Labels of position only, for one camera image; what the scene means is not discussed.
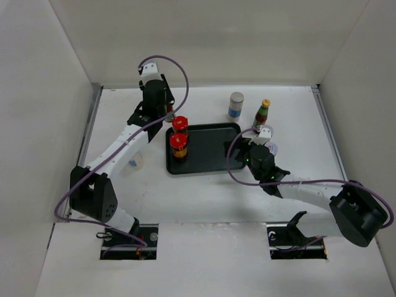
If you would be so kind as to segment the red-lid chili jar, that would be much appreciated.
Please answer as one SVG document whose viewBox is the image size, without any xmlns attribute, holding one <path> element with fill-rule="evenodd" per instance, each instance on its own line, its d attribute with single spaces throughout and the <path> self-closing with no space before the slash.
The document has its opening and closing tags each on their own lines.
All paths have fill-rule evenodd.
<svg viewBox="0 0 396 297">
<path fill-rule="evenodd" d="M 184 116 L 176 116 L 172 120 L 172 128 L 175 133 L 188 137 L 188 119 Z"/>
<path fill-rule="evenodd" d="M 182 133 L 173 133 L 169 139 L 173 157 L 177 161 L 183 161 L 187 158 L 188 139 Z"/>
</svg>

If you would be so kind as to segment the red-lid chili jar front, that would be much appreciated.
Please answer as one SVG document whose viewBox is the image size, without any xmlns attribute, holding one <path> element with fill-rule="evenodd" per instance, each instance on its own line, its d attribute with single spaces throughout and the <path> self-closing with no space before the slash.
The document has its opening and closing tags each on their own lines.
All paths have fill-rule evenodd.
<svg viewBox="0 0 396 297">
<path fill-rule="evenodd" d="M 188 139 L 182 133 L 173 133 L 169 139 L 173 157 L 177 161 L 183 161 L 187 158 Z"/>
</svg>

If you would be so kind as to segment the yellow-cap sauce bottle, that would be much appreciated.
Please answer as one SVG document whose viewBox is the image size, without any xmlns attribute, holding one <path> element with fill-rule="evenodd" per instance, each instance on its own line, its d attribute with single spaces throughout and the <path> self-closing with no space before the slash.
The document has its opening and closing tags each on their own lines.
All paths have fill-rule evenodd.
<svg viewBox="0 0 396 297">
<path fill-rule="evenodd" d="M 268 113 L 269 113 L 269 107 L 270 107 L 271 101 L 269 99 L 264 99 L 262 100 L 262 103 L 257 110 L 257 113 L 254 117 L 252 127 L 253 128 L 258 128 L 261 125 L 264 125 L 267 121 L 268 118 Z"/>
<path fill-rule="evenodd" d="M 166 117 L 165 121 L 168 122 L 168 123 L 171 123 L 172 120 L 175 117 L 173 105 L 167 105 L 166 106 L 166 115 L 167 115 L 167 117 Z"/>
</svg>

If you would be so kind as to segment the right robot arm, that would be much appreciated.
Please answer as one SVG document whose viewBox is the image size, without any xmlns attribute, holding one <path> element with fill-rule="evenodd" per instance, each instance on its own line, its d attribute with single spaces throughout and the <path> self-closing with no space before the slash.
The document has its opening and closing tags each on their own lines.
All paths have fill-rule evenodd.
<svg viewBox="0 0 396 297">
<path fill-rule="evenodd" d="M 236 160 L 243 162 L 266 194 L 280 199 L 298 200 L 324 210 L 322 215 L 299 211 L 289 222 L 288 240 L 303 244 L 314 236 L 342 236 L 365 248 L 377 232 L 391 221 L 378 200 L 357 181 L 310 181 L 291 174 L 275 164 L 275 156 L 264 145 L 240 137 L 226 142 L 225 156 L 238 151 Z"/>
</svg>

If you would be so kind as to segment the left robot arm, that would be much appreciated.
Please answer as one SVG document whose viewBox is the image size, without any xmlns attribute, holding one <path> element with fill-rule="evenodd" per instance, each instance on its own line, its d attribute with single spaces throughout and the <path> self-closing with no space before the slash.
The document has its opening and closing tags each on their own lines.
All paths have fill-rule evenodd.
<svg viewBox="0 0 396 297">
<path fill-rule="evenodd" d="M 166 106 L 174 97 L 163 74 L 144 75 L 139 82 L 142 101 L 127 120 L 118 138 L 95 161 L 85 168 L 71 171 L 70 187 L 83 183 L 69 196 L 69 206 L 97 222 L 118 231 L 124 246 L 135 245 L 139 239 L 139 221 L 118 204 L 112 180 L 133 156 L 151 142 L 163 123 L 155 121 L 166 115 Z"/>
</svg>

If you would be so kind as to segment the black plastic tray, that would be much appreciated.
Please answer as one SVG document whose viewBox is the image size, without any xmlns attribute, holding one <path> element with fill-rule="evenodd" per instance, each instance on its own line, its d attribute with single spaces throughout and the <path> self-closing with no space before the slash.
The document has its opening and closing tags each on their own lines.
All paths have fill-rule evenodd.
<svg viewBox="0 0 396 297">
<path fill-rule="evenodd" d="M 224 143 L 231 142 L 241 132 L 236 123 L 196 124 L 188 127 L 187 156 L 177 160 L 173 155 L 170 137 L 172 128 L 167 129 L 166 169 L 170 174 L 196 174 L 226 170 L 226 153 Z"/>
</svg>

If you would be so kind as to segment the small white sauce cup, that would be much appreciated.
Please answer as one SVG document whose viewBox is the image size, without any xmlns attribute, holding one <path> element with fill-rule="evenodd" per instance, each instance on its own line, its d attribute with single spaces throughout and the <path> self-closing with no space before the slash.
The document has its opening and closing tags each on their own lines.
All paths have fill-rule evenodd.
<svg viewBox="0 0 396 297">
<path fill-rule="evenodd" d="M 273 142 L 267 142 L 265 146 L 268 148 L 269 152 L 273 155 L 276 156 L 278 153 L 278 146 L 273 143 Z"/>
</svg>

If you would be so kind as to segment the blue-label pepper jar right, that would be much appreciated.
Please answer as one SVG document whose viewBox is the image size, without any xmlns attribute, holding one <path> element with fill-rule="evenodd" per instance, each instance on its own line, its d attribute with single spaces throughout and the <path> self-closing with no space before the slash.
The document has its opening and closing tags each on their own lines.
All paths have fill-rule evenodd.
<svg viewBox="0 0 396 297">
<path fill-rule="evenodd" d="M 230 102 L 228 107 L 228 119 L 231 122 L 238 122 L 243 108 L 244 95 L 241 92 L 233 92 L 230 95 Z"/>
</svg>

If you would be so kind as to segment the blue-label pepper jar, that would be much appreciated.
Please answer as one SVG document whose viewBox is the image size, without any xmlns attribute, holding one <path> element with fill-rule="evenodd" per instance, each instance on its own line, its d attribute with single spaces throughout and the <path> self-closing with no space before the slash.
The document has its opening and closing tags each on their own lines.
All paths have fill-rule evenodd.
<svg viewBox="0 0 396 297">
<path fill-rule="evenodd" d="M 128 164 L 134 169 L 134 170 L 141 170 L 145 162 L 142 158 L 142 155 L 140 152 L 137 152 L 128 162 Z"/>
<path fill-rule="evenodd" d="M 241 92 L 233 92 L 230 95 L 230 102 L 228 107 L 228 119 L 231 122 L 238 122 L 243 108 L 244 95 Z"/>
</svg>

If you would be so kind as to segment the blue-label pepper jar left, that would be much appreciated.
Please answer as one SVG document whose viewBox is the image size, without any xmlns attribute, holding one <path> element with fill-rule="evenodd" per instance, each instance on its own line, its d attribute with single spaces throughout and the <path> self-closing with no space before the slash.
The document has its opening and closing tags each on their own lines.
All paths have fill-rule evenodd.
<svg viewBox="0 0 396 297">
<path fill-rule="evenodd" d="M 142 155 L 140 152 L 137 152 L 128 162 L 128 164 L 134 169 L 134 170 L 141 170 L 145 162 L 142 158 Z"/>
</svg>

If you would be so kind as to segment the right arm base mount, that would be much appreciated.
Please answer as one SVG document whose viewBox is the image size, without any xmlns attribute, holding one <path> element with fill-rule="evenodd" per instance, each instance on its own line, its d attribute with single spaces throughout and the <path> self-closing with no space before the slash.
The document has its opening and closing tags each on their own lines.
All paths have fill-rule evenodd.
<svg viewBox="0 0 396 297">
<path fill-rule="evenodd" d="M 298 212 L 288 222 L 267 224 L 269 253 L 272 260 L 327 260 L 323 236 L 305 237 L 297 228 L 307 211 Z"/>
</svg>

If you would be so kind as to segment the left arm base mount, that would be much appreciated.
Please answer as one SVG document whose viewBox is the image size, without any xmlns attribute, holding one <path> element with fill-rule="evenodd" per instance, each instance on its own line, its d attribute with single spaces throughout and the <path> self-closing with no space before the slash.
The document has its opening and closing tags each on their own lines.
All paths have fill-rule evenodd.
<svg viewBox="0 0 396 297">
<path fill-rule="evenodd" d="M 101 240 L 101 260 L 156 260 L 159 238 L 159 224 L 143 224 L 139 227 L 137 235 L 142 244 L 135 239 L 121 235 L 111 229 L 105 228 L 98 232 L 96 238 Z"/>
</svg>

